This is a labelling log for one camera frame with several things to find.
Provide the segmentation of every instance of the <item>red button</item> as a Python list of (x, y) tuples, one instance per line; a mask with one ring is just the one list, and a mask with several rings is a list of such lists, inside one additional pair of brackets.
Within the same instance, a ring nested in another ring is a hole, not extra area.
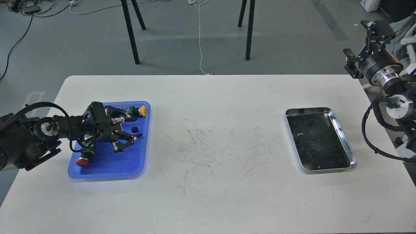
[(85, 159), (78, 159), (75, 164), (80, 167), (89, 167), (89, 162)]

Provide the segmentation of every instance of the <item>table surface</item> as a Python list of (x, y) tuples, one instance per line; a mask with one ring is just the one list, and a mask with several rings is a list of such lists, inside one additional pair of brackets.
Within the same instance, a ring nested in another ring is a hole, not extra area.
[[(369, 100), (348, 75), (72, 76), (55, 103), (80, 115), (91, 101), (132, 100), (151, 105), (143, 171), (71, 179), (62, 140), (60, 154), (18, 173), (0, 208), (2, 233), (416, 231), (416, 188), (400, 161), (365, 144)], [(284, 115), (299, 107), (335, 111), (357, 168), (301, 169)], [(395, 154), (373, 115), (367, 131)]]

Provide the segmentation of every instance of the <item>stainless steel tray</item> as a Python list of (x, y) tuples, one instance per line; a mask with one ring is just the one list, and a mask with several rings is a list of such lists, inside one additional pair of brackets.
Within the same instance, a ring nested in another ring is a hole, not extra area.
[(337, 172), (357, 166), (357, 159), (332, 109), (289, 109), (286, 120), (305, 170)]

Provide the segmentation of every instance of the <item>white cable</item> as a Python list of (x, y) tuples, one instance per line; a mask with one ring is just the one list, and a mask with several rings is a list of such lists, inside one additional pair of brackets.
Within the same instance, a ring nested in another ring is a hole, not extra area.
[(200, 5), (198, 5), (198, 17), (199, 17), (199, 52), (201, 52), (201, 61), (199, 62), (199, 69), (204, 73), (204, 75), (208, 75), (202, 70), (202, 49), (201, 49), (201, 11), (200, 11)]
[(51, 10), (51, 9), (55, 8), (55, 7), (56, 7), (56, 5), (58, 4), (58, 2), (59, 2), (59, 1), (60, 1), (60, 0), (56, 1), (56, 2), (55, 2), (55, 4), (54, 4), (54, 5), (52, 5), (52, 7), (51, 7), (51, 8), (48, 8), (47, 10), (44, 10), (44, 11), (41, 11), (41, 12), (37, 12), (37, 13), (35, 13), (35, 14), (42, 14), (42, 13), (45, 13), (45, 12), (47, 12), (47, 11), (49, 11), (49, 10)]
[[(148, 3), (148, 2), (156, 2), (156, 1), (159, 1), (159, 0), (146, 0), (145, 2), (137, 2), (137, 3)], [(74, 15), (86, 15), (86, 14), (95, 13), (95, 12), (98, 12), (98, 11), (101, 11), (101, 10), (105, 10), (105, 9), (108, 9), (108, 8), (112, 8), (112, 7), (120, 7), (121, 5), (116, 5), (116, 6), (111, 6), (111, 7), (105, 7), (105, 8), (99, 9), (99, 10), (95, 10), (95, 11), (91, 11), (91, 12), (86, 12), (86, 13), (74, 13), (74, 12), (71, 11), (71, 6), (72, 5), (69, 6), (69, 11), (72, 14), (74, 14)]]
[(202, 5), (204, 5), (205, 3), (207, 3), (207, 1), (208, 1), (208, 0), (205, 0), (205, 2), (204, 2), (204, 3), (198, 4), (198, 3), (199, 3), (199, 1), (198, 1), (198, 0), (188, 0), (188, 4), (191, 4), (191, 5), (194, 5), (194, 6), (202, 6)]

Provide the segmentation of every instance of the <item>power strip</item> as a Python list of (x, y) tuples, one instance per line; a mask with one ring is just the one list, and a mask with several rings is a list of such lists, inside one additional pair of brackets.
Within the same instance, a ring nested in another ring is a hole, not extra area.
[(38, 12), (40, 12), (40, 7), (38, 7), (38, 6), (31, 6), (31, 7), (25, 8), (23, 14), (25, 14), (25, 15), (31, 15), (33, 13), (38, 13)]

